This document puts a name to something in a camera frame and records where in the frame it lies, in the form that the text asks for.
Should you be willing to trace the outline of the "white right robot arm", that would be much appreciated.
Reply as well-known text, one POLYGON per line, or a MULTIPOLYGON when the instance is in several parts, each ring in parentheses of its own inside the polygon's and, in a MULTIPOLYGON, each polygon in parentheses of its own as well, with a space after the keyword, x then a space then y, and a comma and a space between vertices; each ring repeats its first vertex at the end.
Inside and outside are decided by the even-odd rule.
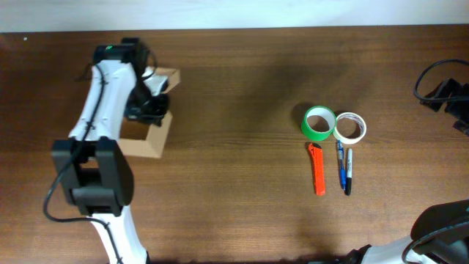
MULTIPOLYGON (((421 104, 439 111, 429 99, 468 96, 468 84, 450 78, 425 95, 421 104)), ((453 127, 468 137, 468 99, 447 102, 444 111, 457 118, 453 127)), ((433 205, 415 221, 410 236, 385 246, 353 249, 334 263, 468 263, 468 198, 433 205)))

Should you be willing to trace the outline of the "cream masking tape roll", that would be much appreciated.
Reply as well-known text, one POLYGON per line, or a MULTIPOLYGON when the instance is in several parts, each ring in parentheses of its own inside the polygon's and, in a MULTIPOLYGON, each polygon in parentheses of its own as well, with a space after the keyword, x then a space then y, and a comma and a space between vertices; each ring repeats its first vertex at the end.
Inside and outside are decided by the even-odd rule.
POLYGON ((356 144, 365 137, 367 125, 356 113, 342 112, 336 118, 333 135, 342 144, 356 144))

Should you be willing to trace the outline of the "orange utility knife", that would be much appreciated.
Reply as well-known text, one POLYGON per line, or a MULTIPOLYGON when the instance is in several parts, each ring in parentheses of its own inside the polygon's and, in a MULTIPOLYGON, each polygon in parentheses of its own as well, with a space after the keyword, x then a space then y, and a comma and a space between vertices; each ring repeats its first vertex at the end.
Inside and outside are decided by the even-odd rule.
POLYGON ((315 194, 317 196, 323 196, 325 195, 325 176, 322 148, 318 144, 310 142, 307 150, 311 156, 315 194))

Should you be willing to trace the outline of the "green tape roll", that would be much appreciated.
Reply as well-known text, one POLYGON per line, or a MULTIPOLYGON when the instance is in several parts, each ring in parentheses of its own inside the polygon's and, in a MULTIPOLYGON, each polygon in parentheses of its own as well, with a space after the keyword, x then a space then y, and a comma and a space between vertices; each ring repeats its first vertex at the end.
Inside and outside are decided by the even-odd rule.
POLYGON ((304 136, 312 141, 324 141, 336 127, 336 115, 327 107, 313 106, 308 109, 301 123, 304 136))

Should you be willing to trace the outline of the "black grey marker pen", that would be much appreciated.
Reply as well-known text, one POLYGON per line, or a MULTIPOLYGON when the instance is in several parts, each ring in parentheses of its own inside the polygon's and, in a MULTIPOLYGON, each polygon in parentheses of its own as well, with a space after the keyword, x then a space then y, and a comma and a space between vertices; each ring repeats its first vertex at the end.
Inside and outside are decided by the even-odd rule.
POLYGON ((347 151, 347 172, 346 172, 346 186, 345 194, 347 196, 351 195, 352 191, 352 160, 353 160, 353 151, 351 148, 347 151))

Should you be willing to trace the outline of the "brown cardboard box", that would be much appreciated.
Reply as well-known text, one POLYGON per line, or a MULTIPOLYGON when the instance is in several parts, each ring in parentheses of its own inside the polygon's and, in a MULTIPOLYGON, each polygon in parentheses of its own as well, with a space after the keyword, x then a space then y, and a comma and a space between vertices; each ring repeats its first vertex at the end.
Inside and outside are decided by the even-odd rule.
MULTIPOLYGON (((169 87, 162 93, 167 94, 180 83, 180 71, 173 68, 158 67, 155 68, 157 74, 166 75, 169 77, 169 87)), ((168 110, 166 116, 163 118, 162 126, 146 125, 143 123, 133 123, 125 121, 123 128, 145 128, 146 136, 144 139, 134 138, 120 138, 118 145, 126 156, 143 157, 143 158, 161 158, 163 149, 168 137, 172 114, 168 110)))

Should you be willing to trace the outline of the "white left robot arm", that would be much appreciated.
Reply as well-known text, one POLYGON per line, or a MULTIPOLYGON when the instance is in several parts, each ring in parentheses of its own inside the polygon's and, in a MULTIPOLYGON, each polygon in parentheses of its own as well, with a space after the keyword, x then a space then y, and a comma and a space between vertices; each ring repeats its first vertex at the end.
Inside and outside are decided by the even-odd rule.
POLYGON ((119 146, 123 120, 166 124, 170 78, 157 72, 155 54, 138 37, 99 45, 83 111, 65 140, 52 145, 57 176, 43 202, 44 216, 58 223, 89 222, 110 263, 149 263, 136 232, 130 203, 133 172, 119 146))

